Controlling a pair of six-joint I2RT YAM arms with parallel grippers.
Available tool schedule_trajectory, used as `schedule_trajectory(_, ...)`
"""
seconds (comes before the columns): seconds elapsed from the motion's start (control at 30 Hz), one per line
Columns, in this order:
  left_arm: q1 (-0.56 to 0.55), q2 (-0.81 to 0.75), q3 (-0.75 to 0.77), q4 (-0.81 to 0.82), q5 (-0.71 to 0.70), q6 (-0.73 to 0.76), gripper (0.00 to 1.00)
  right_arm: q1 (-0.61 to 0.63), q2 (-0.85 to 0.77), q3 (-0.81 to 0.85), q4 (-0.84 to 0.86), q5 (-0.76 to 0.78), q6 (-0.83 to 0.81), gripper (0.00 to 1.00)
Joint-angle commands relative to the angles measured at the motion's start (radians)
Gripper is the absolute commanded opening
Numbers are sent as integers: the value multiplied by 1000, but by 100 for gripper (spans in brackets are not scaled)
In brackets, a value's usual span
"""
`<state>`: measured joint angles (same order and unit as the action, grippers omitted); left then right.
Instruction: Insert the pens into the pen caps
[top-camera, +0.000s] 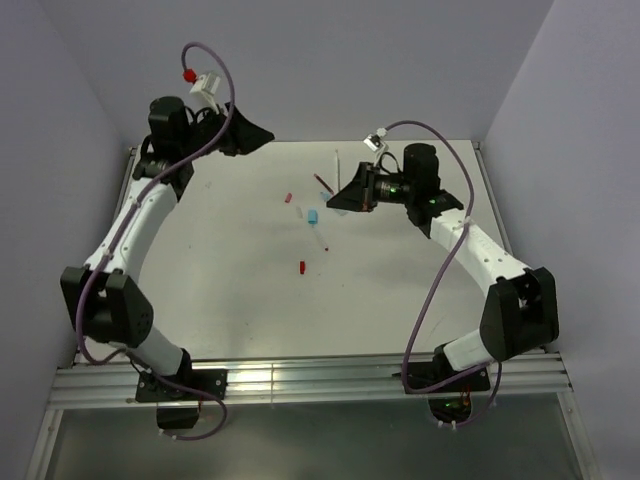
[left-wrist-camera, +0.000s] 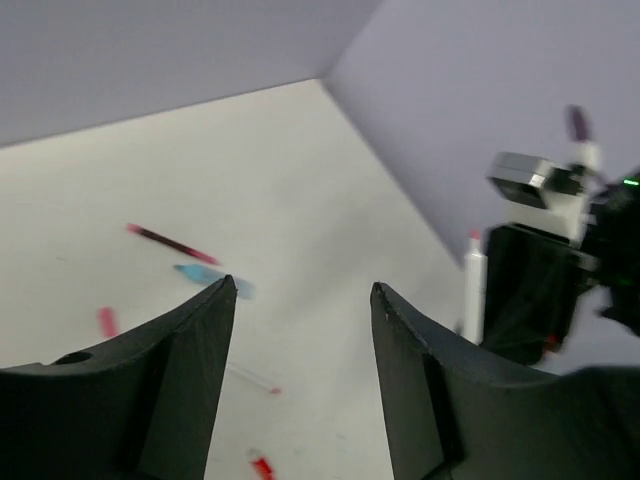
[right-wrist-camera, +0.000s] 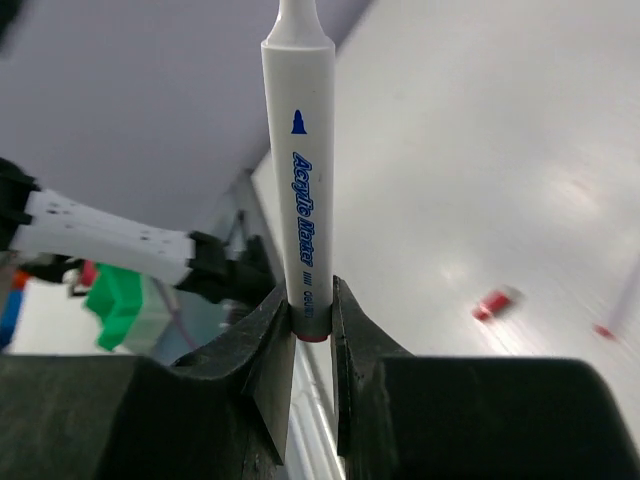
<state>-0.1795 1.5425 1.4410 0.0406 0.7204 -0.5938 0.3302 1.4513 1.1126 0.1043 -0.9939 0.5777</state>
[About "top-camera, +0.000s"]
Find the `white pen pink tip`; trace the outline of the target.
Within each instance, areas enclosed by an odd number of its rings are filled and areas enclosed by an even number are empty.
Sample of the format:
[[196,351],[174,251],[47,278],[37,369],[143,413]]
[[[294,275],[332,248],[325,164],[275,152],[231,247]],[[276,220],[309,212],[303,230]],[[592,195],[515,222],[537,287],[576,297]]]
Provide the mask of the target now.
[[335,163],[335,190],[336,192],[341,190],[341,159],[339,150],[334,150],[334,163]]

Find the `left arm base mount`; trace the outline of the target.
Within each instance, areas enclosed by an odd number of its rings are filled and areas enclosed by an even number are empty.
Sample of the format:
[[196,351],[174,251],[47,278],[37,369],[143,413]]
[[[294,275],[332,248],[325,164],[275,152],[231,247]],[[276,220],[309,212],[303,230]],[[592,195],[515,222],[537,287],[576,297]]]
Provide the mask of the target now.
[[171,433],[193,429],[200,419],[204,403],[214,402],[221,408],[221,419],[214,427],[217,433],[228,418],[224,404],[227,380],[226,369],[196,369],[188,375],[185,384],[142,371],[134,399],[139,404],[155,404],[157,426]]

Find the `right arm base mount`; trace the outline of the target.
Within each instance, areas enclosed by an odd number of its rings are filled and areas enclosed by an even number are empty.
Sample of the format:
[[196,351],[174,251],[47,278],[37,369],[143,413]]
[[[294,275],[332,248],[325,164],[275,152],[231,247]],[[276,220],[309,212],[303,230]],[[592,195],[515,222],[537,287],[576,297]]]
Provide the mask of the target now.
[[491,389],[487,366],[462,375],[449,367],[439,366],[435,361],[410,362],[407,367],[405,394],[429,389],[432,394],[445,397],[428,398],[428,405],[437,421],[446,424],[461,423],[471,419],[472,395],[486,393]]

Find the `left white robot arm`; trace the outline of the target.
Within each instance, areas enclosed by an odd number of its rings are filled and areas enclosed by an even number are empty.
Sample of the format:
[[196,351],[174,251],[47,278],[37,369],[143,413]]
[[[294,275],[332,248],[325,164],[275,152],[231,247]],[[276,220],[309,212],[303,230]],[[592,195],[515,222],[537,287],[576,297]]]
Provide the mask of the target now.
[[159,388],[170,398],[183,399],[195,386],[191,357],[155,327],[154,308],[137,284],[142,265],[183,197],[195,159],[214,151],[248,155],[275,136],[231,102],[193,111],[174,96],[151,102],[148,124],[120,213],[84,264],[63,271],[60,284],[86,360],[100,362],[89,353],[87,340],[110,345],[158,376]]

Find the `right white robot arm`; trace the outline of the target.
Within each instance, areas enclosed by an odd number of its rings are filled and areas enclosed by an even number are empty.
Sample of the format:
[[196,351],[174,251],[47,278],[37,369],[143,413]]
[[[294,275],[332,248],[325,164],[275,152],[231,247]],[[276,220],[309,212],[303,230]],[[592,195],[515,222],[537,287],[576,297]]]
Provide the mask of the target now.
[[331,196],[331,209],[371,212],[401,204],[410,222],[457,261],[485,297],[479,327],[437,349],[433,378],[443,389],[462,383],[468,370],[504,362],[558,338],[556,285],[551,272],[511,256],[469,215],[467,205],[441,186],[434,146],[413,143],[396,172],[380,161],[359,164],[354,178]]

